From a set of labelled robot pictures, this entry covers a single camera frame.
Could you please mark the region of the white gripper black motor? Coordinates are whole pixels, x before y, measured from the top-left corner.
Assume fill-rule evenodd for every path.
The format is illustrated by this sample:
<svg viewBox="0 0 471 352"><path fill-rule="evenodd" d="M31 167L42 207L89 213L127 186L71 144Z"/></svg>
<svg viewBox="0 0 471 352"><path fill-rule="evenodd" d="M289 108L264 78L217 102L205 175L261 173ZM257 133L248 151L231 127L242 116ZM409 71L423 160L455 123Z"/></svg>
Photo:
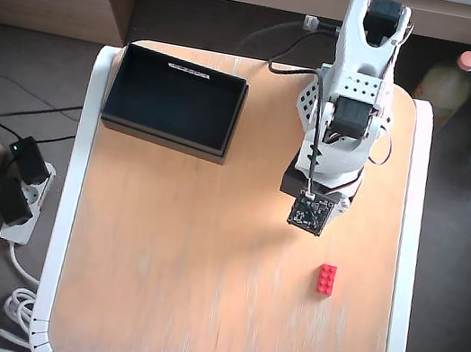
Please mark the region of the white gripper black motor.
<svg viewBox="0 0 471 352"><path fill-rule="evenodd" d="M320 143L316 156L312 190L336 199L331 213L334 219L347 212L362 182L362 169L367 162L370 138L341 137L329 144ZM309 170L307 141L292 158L281 178L280 191L296 196L306 188Z"/></svg>

